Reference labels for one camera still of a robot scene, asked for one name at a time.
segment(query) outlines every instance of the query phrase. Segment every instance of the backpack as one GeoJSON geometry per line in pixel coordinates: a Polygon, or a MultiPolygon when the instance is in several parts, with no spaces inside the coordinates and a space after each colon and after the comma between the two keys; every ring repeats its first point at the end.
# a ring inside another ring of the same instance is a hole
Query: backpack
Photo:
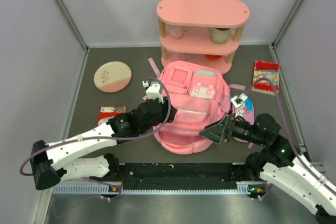
{"type": "Polygon", "coordinates": [[[200,137],[199,132],[230,109],[230,88],[222,74],[212,68],[175,61],[163,69],[159,80],[168,89],[177,113],[174,121],[165,124],[154,137],[165,149],[177,154],[207,149],[212,141],[200,137]]]}

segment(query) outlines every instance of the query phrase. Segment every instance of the shelf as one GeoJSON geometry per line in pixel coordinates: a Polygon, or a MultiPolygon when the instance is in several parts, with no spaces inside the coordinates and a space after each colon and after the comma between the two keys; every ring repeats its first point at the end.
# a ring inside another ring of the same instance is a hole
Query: shelf
{"type": "Polygon", "coordinates": [[[191,54],[229,55],[235,52],[239,42],[233,41],[234,32],[224,44],[216,44],[211,40],[211,34],[206,27],[191,27],[183,33],[180,39],[173,39],[169,33],[160,37],[162,46],[171,52],[187,52],[191,54]]]}
{"type": "Polygon", "coordinates": [[[232,64],[227,64],[225,62],[226,56],[223,56],[219,60],[209,60],[208,58],[205,57],[205,55],[192,55],[190,59],[184,60],[182,58],[182,54],[178,54],[175,52],[168,52],[167,59],[163,59],[163,57],[161,57],[161,63],[164,67],[167,66],[168,63],[174,62],[177,60],[183,60],[183,61],[191,62],[194,64],[198,64],[201,66],[205,66],[208,68],[213,68],[221,72],[222,74],[228,73],[232,66],[232,64]]]}
{"type": "Polygon", "coordinates": [[[156,11],[170,25],[235,28],[250,16],[239,0],[162,0],[156,11]]]}

